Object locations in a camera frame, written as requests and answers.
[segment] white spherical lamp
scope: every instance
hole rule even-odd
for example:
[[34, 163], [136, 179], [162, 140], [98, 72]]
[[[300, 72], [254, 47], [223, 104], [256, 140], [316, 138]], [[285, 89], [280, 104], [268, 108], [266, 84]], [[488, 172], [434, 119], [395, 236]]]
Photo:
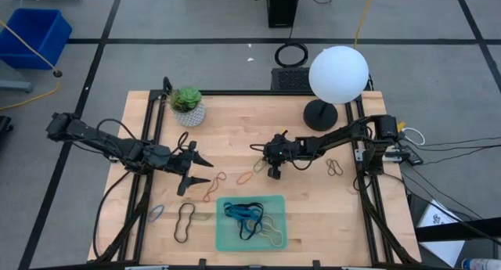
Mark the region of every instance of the white spherical lamp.
[[309, 83], [319, 99], [305, 108], [305, 123], [317, 131], [325, 131], [337, 121], [333, 103], [348, 103], [358, 97], [367, 85], [369, 67], [359, 51], [345, 46], [324, 49], [309, 71]]

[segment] orange rubber band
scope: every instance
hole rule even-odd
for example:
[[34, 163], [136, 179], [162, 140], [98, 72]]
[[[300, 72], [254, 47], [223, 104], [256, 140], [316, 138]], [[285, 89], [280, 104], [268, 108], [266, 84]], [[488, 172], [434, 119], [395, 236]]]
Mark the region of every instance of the orange rubber band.
[[209, 196], [210, 193], [215, 192], [219, 188], [219, 180], [225, 181], [227, 178], [226, 173], [224, 171], [220, 171], [216, 177], [214, 177], [214, 180], [212, 180], [212, 185], [209, 187], [207, 192], [205, 193], [205, 196], [203, 198], [204, 202], [208, 203], [211, 201], [211, 197]]
[[[249, 175], [249, 177], [247, 179], [245, 179], [244, 181], [240, 181], [246, 175]], [[252, 176], [254, 176], [254, 172], [247, 171], [244, 174], [242, 174], [240, 177], [238, 177], [238, 179], [236, 180], [236, 184], [243, 185], [243, 184], [247, 183], [249, 180], [251, 180]]]

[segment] white cable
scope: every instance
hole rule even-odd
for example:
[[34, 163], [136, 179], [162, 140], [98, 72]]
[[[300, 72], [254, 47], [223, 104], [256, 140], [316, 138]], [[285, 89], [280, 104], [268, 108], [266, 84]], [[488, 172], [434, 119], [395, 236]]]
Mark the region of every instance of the white cable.
[[417, 142], [414, 142], [413, 140], [411, 140], [411, 138], [407, 137], [407, 135], [405, 135], [405, 139], [407, 139], [407, 141], [411, 142], [412, 144], [414, 144], [416, 146], [422, 146], [422, 145], [424, 145], [424, 143], [426, 141], [424, 140], [423, 134], [421, 134], [421, 132], [419, 132], [419, 130], [417, 130], [415, 128], [402, 128], [402, 132], [405, 132], [405, 130], [414, 131], [415, 133], [419, 134], [420, 137], [421, 137], [421, 139], [423, 140], [421, 143], [417, 143]]

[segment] white pot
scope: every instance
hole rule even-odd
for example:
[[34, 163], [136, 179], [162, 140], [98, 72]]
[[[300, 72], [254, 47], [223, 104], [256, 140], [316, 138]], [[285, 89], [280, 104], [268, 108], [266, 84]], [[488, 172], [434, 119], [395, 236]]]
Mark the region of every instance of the white pot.
[[187, 113], [181, 113], [174, 109], [172, 111], [175, 113], [175, 119], [178, 120], [180, 125], [186, 127], [197, 126], [205, 118], [205, 106], [202, 101], [198, 102], [195, 108]]

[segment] black computer tower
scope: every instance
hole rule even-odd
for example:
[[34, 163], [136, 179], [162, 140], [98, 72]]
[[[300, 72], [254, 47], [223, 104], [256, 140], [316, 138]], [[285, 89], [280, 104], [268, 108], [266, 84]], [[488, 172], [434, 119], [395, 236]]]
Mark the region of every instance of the black computer tower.
[[269, 27], [292, 27], [298, 0], [266, 0]]

